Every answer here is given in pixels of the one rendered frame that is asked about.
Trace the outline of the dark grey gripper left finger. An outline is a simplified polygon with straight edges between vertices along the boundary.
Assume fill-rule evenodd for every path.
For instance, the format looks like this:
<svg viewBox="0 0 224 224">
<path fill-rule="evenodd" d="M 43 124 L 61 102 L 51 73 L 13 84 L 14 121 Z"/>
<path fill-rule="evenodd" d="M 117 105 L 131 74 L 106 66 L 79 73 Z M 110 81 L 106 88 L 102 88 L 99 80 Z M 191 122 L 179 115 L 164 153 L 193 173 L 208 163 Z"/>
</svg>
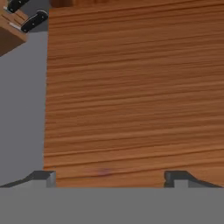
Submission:
<svg viewBox="0 0 224 224">
<path fill-rule="evenodd" d="M 0 188 L 53 188 L 56 186 L 56 171 L 33 171 L 25 178 L 0 185 Z"/>
</svg>

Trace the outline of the black-handled knife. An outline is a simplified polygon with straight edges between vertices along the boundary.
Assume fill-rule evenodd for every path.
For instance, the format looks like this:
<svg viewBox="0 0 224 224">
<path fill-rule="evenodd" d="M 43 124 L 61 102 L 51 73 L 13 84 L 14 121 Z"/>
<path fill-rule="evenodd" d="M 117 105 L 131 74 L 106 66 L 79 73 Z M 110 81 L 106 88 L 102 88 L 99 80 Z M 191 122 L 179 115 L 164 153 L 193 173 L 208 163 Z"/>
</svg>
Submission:
<svg viewBox="0 0 224 224">
<path fill-rule="evenodd" d="M 25 20 L 20 26 L 9 22 L 9 25 L 23 33 L 28 33 L 41 25 L 48 19 L 48 14 L 45 10 L 37 10 L 37 12 Z"/>
<path fill-rule="evenodd" d="M 3 8 L 9 13 L 15 13 L 25 4 L 27 4 L 30 0 L 10 0 L 6 6 Z"/>
</svg>

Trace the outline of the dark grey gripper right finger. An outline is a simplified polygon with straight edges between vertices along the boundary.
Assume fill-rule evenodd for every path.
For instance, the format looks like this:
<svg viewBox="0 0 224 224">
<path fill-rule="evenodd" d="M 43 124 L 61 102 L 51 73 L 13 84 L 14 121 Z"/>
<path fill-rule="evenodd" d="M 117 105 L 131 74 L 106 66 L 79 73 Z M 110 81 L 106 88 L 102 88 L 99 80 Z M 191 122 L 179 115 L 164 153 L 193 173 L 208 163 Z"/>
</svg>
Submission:
<svg viewBox="0 0 224 224">
<path fill-rule="evenodd" d="M 166 188 L 221 188 L 210 182 L 195 178 L 188 171 L 165 171 L 164 187 Z"/>
</svg>

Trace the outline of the brown wooden knife block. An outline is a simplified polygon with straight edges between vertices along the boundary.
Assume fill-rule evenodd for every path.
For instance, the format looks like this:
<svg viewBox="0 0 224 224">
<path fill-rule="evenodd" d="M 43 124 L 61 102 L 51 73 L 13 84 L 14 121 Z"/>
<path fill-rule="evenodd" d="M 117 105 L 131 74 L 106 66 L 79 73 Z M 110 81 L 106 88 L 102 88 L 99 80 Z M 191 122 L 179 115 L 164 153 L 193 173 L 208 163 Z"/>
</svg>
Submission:
<svg viewBox="0 0 224 224">
<path fill-rule="evenodd" d="M 21 10 L 9 13 L 4 7 L 10 0 L 0 0 L 0 57 L 26 42 L 26 35 L 11 24 L 21 26 L 28 18 Z"/>
</svg>

